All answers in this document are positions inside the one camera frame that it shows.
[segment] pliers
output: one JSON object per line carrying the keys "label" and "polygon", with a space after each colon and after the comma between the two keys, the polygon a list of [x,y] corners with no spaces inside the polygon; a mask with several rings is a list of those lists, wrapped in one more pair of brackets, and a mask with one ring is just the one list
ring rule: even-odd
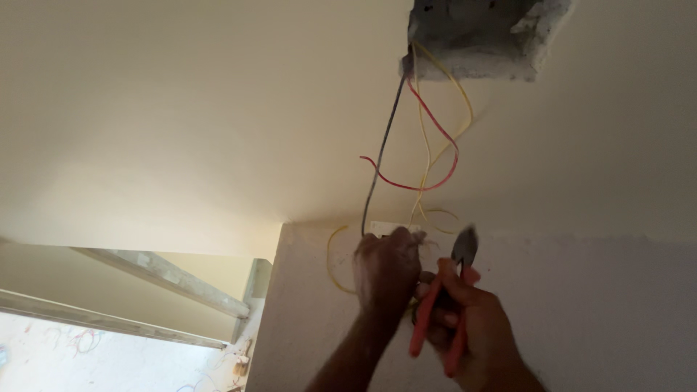
{"label": "pliers", "polygon": [[[473,225],[468,226],[458,234],[455,244],[452,246],[452,252],[450,253],[450,258],[455,261],[455,264],[461,265],[460,279],[465,280],[465,274],[467,269],[472,266],[475,261],[475,255],[477,254],[477,248],[479,247],[479,240],[477,239],[477,232]],[[412,357],[417,357],[421,353],[421,349],[424,345],[424,340],[426,338],[426,332],[429,329],[429,322],[431,319],[431,311],[433,310],[438,294],[440,294],[443,288],[443,280],[440,274],[436,275],[436,278],[431,283],[431,288],[429,289],[426,297],[421,301],[416,315],[416,324],[414,326],[414,333],[411,336],[411,343],[409,345],[409,354]],[[457,364],[462,354],[467,348],[467,329],[465,326],[465,314],[464,308],[461,311],[457,329],[455,331],[455,337],[452,340],[452,346],[445,357],[445,375],[448,377],[453,377],[455,370],[457,369]]]}

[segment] electrical wire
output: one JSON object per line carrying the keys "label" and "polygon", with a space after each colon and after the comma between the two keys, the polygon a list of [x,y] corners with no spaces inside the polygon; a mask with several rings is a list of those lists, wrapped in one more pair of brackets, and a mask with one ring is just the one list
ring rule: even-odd
{"label": "electrical wire", "polygon": [[339,290],[341,290],[341,291],[343,291],[343,292],[345,292],[345,293],[349,293],[349,294],[354,294],[354,295],[355,295],[355,291],[353,291],[352,289],[347,289],[347,288],[345,288],[344,286],[341,286],[341,284],[339,283],[339,281],[338,281],[336,278],[334,278],[334,275],[332,274],[332,269],[329,267],[329,245],[332,243],[332,239],[334,238],[334,236],[335,236],[338,232],[340,232],[340,231],[342,231],[342,230],[344,230],[344,229],[347,229],[348,227],[349,227],[348,225],[344,225],[344,226],[341,226],[340,228],[336,229],[336,230],[332,233],[332,235],[329,236],[329,239],[327,240],[327,274],[329,275],[329,279],[331,279],[332,282],[334,283],[334,286],[336,286],[337,288],[339,288]]}
{"label": "electrical wire", "polygon": [[[467,122],[465,122],[465,123],[462,125],[462,127],[460,128],[460,130],[454,135],[453,139],[457,139],[458,137],[460,137],[460,136],[469,128],[469,126],[471,125],[471,123],[472,123],[472,121],[473,121],[473,119],[474,119],[474,111],[473,111],[473,109],[472,109],[472,104],[470,103],[469,97],[467,96],[467,93],[466,93],[465,90],[462,88],[462,85],[457,81],[457,79],[455,79],[455,77],[450,73],[450,71],[449,71],[449,70],[448,70],[448,69],[447,69],[447,68],[446,68],[446,67],[445,67],[445,66],[444,66],[431,52],[429,52],[425,47],[423,47],[423,46],[422,46],[421,44],[419,44],[419,42],[417,42],[417,41],[412,41],[411,45],[412,45],[412,55],[413,55],[414,69],[416,70],[416,66],[417,66],[417,61],[416,61],[416,60],[417,60],[417,59],[416,59],[416,52],[417,52],[417,51],[416,51],[416,49],[418,48],[419,50],[421,50],[422,52],[424,52],[424,54],[426,54],[426,57],[428,58],[428,60],[429,60],[430,62],[432,62],[437,68],[439,68],[441,71],[443,71],[443,73],[445,73],[445,74],[447,75],[448,79],[450,79],[450,80],[453,82],[453,84],[455,85],[455,87],[457,88],[457,90],[458,90],[459,93],[462,95],[463,99],[465,100],[465,104],[466,104],[467,109],[468,109],[468,111],[469,111],[469,117],[468,117]],[[416,90],[417,90],[417,92],[419,92],[419,79],[418,79],[418,76],[417,76],[416,71],[414,72],[414,82],[415,82],[415,84],[416,84]],[[426,148],[427,148],[427,151],[428,151],[428,157],[429,157],[429,164],[428,164],[428,167],[427,167],[427,169],[426,169],[426,172],[424,173],[424,175],[423,175],[422,178],[421,178],[420,187],[423,187],[424,184],[426,183],[426,179],[427,179],[427,177],[428,177],[428,175],[429,175],[429,172],[431,171],[431,168],[436,164],[436,162],[438,162],[438,159],[440,159],[440,157],[443,155],[443,152],[445,152],[445,150],[449,147],[449,144],[446,144],[446,145],[440,150],[440,152],[438,152],[438,155],[436,156],[436,159],[434,159],[433,161],[431,161],[431,149],[430,149],[430,146],[429,146],[429,143],[428,143],[428,138],[426,137],[426,133],[425,133],[425,131],[424,131],[424,123],[423,123],[423,117],[422,117],[422,114],[421,114],[421,106],[420,106],[420,105],[419,105],[419,123],[420,123],[420,125],[421,125],[422,134],[423,134],[423,137],[424,137],[424,142],[425,142],[425,144],[426,144]],[[456,220],[459,220],[459,218],[457,217],[457,215],[455,215],[454,213],[452,213],[452,212],[450,212],[450,211],[444,210],[444,209],[429,209],[429,210],[424,211],[423,206],[421,205],[421,198],[422,198],[422,195],[423,195],[423,192],[422,192],[422,191],[419,191],[419,193],[418,193],[418,195],[417,195],[417,198],[416,198],[416,203],[414,203],[414,207],[411,209],[411,215],[410,215],[410,218],[409,218],[409,225],[408,225],[408,227],[411,226],[411,224],[412,224],[412,222],[413,222],[413,219],[414,219],[414,215],[415,215],[416,208],[418,207],[418,208],[419,208],[419,211],[420,211],[420,213],[421,213],[421,216],[424,218],[424,220],[426,221],[426,223],[428,223],[429,225],[431,225],[434,229],[438,230],[439,232],[446,233],[446,234],[455,234],[456,231],[444,230],[444,229],[439,228],[439,227],[436,226],[435,224],[431,223],[431,222],[429,221],[427,215],[426,215],[426,212],[442,212],[442,213],[446,213],[446,214],[448,214],[448,215],[451,215],[451,216],[452,216],[453,218],[455,218]]]}
{"label": "electrical wire", "polygon": [[437,183],[436,185],[429,186],[428,188],[414,188],[412,186],[401,185],[399,183],[395,183],[395,182],[392,182],[392,181],[386,179],[385,176],[383,176],[382,173],[380,173],[380,171],[378,170],[378,167],[375,165],[375,162],[373,162],[372,159],[370,159],[366,156],[361,156],[361,159],[365,159],[368,162],[370,162],[376,168],[377,175],[380,176],[380,178],[382,180],[384,180],[384,182],[389,183],[390,185],[394,185],[394,186],[399,187],[399,188],[404,188],[404,189],[409,189],[409,190],[418,190],[418,191],[424,192],[426,190],[436,189],[439,186],[443,185],[447,180],[450,179],[452,174],[455,172],[455,167],[457,167],[457,161],[459,159],[459,149],[457,148],[457,144],[455,144],[455,141],[450,137],[450,135],[448,135],[447,132],[445,132],[443,127],[438,123],[438,120],[436,120],[436,117],[433,116],[433,113],[431,113],[431,110],[429,110],[429,107],[426,106],[426,103],[424,103],[423,99],[421,99],[421,96],[419,95],[419,93],[416,92],[416,90],[414,89],[414,86],[412,86],[412,84],[411,84],[411,81],[407,80],[406,83],[409,85],[409,89],[411,90],[411,93],[414,94],[416,99],[419,100],[419,104],[421,104],[421,106],[424,108],[424,110],[426,111],[426,114],[428,114],[429,117],[431,117],[431,120],[436,125],[438,130],[443,134],[443,136],[445,136],[445,138],[450,142],[450,144],[452,144],[453,148],[455,148],[455,155],[452,159],[452,166],[450,168],[450,171],[447,173],[445,178],[443,180],[441,180],[441,182]]}
{"label": "electrical wire", "polygon": [[360,236],[365,235],[365,218],[368,216],[368,205],[370,205],[370,199],[373,197],[373,191],[375,190],[375,184],[378,182],[378,174],[380,174],[380,164],[383,162],[383,152],[385,151],[385,143],[387,143],[388,135],[390,134],[390,128],[392,127],[392,120],[395,118],[395,112],[397,111],[397,105],[399,104],[399,96],[401,95],[401,90],[404,87],[404,81],[407,80],[408,73],[405,71],[401,76],[399,81],[399,88],[397,88],[397,96],[395,97],[395,104],[392,106],[392,113],[390,114],[390,120],[388,121],[388,127],[385,130],[385,136],[383,137],[383,143],[380,146],[380,153],[378,154],[377,165],[372,159],[367,158],[375,167],[375,175],[373,175],[373,184],[370,185],[370,191],[368,192],[368,198],[365,200],[365,208],[363,209],[363,219],[360,223]]}

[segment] white ceiling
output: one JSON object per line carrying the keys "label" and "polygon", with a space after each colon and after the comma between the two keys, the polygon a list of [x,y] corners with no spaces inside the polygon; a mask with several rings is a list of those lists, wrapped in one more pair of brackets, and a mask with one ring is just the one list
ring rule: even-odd
{"label": "white ceiling", "polygon": [[[697,3],[578,3],[538,82],[464,81],[476,122],[425,205],[487,231],[697,239]],[[282,222],[355,222],[410,8],[3,1],[0,236],[271,257]],[[454,132],[457,92],[422,89]],[[403,97],[383,172],[417,185]],[[404,222],[414,197],[379,183],[370,217]]]}

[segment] hand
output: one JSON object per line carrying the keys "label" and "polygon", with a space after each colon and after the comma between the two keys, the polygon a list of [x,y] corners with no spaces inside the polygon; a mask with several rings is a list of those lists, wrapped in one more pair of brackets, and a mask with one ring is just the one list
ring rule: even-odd
{"label": "hand", "polygon": [[[449,296],[436,302],[427,339],[444,361],[464,308],[467,350],[454,377],[460,387],[465,391],[544,391],[518,353],[511,324],[498,298],[462,281],[452,260],[439,260],[438,272]],[[426,296],[434,278],[433,273],[421,273],[417,299]]]}
{"label": "hand", "polygon": [[399,322],[421,272],[419,245],[424,232],[398,227],[378,239],[366,234],[353,256],[353,279],[361,311]]}

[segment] electrical box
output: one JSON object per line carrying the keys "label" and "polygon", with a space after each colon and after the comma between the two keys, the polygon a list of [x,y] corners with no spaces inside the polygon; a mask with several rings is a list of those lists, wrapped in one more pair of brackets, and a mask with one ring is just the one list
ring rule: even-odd
{"label": "electrical box", "polygon": [[[573,0],[415,0],[409,42],[416,40],[458,78],[535,81]],[[410,53],[402,66],[412,64]],[[418,76],[446,76],[417,50]]]}

